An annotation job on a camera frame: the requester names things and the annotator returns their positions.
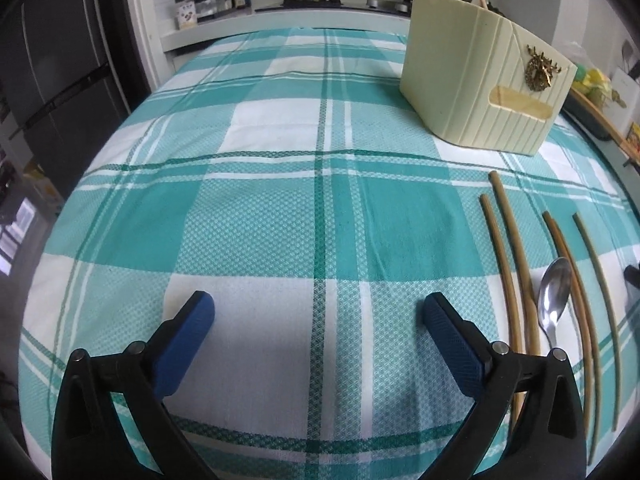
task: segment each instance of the gold deer emblem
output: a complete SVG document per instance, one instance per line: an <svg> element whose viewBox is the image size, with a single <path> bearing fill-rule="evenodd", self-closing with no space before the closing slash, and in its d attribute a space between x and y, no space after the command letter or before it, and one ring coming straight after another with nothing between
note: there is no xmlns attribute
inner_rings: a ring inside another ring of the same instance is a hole
<svg viewBox="0 0 640 480"><path fill-rule="evenodd" d="M554 78L555 73L562 72L562 67L558 66L558 63L552 64L548 57L545 57L545 53L538 54L536 48L533 50L527 45L527 50L531 59L527 63L524 70L524 79L527 86L534 92L542 92L545 88L551 86L551 80Z"/></svg>

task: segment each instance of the table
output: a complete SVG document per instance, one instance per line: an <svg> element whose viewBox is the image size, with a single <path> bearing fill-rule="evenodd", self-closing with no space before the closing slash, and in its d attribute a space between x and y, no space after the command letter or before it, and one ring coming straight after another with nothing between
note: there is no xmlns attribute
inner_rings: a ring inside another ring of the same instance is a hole
<svg viewBox="0 0 640 480"><path fill-rule="evenodd" d="M562 116L533 157L428 134L398 89L405 43L311 28L226 38L113 134L55 225L25 312L20 403L42 468L70 352L146 340L199 289L213 296L216 321L165 403L217 474L417 478L471 406L417 323L417 302L442 291L489 340L508 339L478 201L486 192L498 211L491 170L534 282L556 257L544 210L578 261L604 369L594 463L604 455L615 437L609 324L572 214L596 235L613 296L619 430L638 404L640 294L622 277L640 260L638 219ZM582 391L572 308L558 341ZM124 400L115 400L133 449L152 466ZM507 425L482 468L498 460Z"/></svg>

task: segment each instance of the metal spoon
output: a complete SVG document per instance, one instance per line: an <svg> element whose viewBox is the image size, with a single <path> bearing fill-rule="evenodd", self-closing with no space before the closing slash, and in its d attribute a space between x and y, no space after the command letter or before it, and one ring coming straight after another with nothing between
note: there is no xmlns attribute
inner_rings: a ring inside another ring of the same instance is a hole
<svg viewBox="0 0 640 480"><path fill-rule="evenodd" d="M572 270L569 260L558 258L549 265L540 282L538 295L538 324L549 341L549 346L555 348L556 327L566 302L569 299Z"/></svg>

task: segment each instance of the metal screw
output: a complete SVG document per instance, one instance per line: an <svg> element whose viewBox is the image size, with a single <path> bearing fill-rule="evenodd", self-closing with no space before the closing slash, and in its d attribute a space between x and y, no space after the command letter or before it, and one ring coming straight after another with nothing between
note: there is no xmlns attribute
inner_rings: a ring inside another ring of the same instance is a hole
<svg viewBox="0 0 640 480"><path fill-rule="evenodd" d="M86 350L84 348L76 348L73 352L71 352L71 360L78 362L82 361L86 356Z"/></svg>
<svg viewBox="0 0 640 480"><path fill-rule="evenodd" d="M554 348L552 354L556 359L558 359L558 361L566 360L566 352L561 348Z"/></svg>
<svg viewBox="0 0 640 480"><path fill-rule="evenodd" d="M505 355L509 351L509 345L504 341L494 341L491 343L491 348L494 349L494 352L500 355Z"/></svg>
<svg viewBox="0 0 640 480"><path fill-rule="evenodd" d="M129 343L125 352L131 355L138 355L145 349L146 343L144 341L134 341Z"/></svg>

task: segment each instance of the cream storage box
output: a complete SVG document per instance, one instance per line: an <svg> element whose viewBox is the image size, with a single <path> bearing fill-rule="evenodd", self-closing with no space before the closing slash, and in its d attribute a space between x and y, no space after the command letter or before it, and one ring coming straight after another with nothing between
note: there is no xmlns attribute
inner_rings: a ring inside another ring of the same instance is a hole
<svg viewBox="0 0 640 480"><path fill-rule="evenodd" d="M447 142L533 155L575 71L494 12L461 0L414 0L400 91Z"/></svg>

